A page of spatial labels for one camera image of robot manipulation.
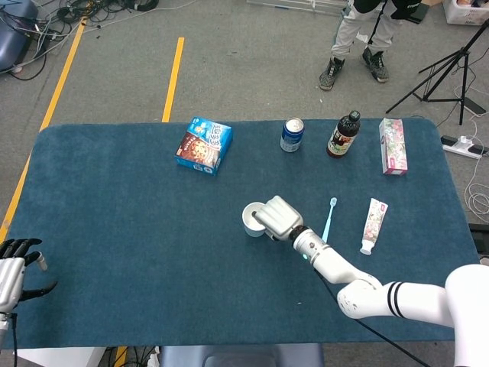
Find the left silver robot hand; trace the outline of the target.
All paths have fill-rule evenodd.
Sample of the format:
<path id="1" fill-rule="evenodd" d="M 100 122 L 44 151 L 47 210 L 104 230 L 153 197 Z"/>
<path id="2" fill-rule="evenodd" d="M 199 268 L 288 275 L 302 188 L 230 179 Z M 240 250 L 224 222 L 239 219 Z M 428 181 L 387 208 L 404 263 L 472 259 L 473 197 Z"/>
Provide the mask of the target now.
<path id="1" fill-rule="evenodd" d="M 46 287 L 33 290 L 24 289 L 27 267 L 37 263 L 42 271 L 47 271 L 44 255 L 39 251 L 29 252 L 31 246 L 42 243 L 41 239 L 7 239 L 1 242 L 1 314 L 9 314 L 20 302 L 43 297 L 58 284 L 52 282 Z"/>

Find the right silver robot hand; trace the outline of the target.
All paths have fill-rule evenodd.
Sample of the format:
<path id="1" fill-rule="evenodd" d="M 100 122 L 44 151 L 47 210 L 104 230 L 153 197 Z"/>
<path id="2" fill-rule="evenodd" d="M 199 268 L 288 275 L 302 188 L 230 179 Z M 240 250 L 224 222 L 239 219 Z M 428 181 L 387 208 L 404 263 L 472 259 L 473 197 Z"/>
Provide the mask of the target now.
<path id="1" fill-rule="evenodd" d="M 289 240 L 292 231 L 303 225 L 301 214 L 278 195 L 257 209 L 254 218 L 277 241 Z"/>

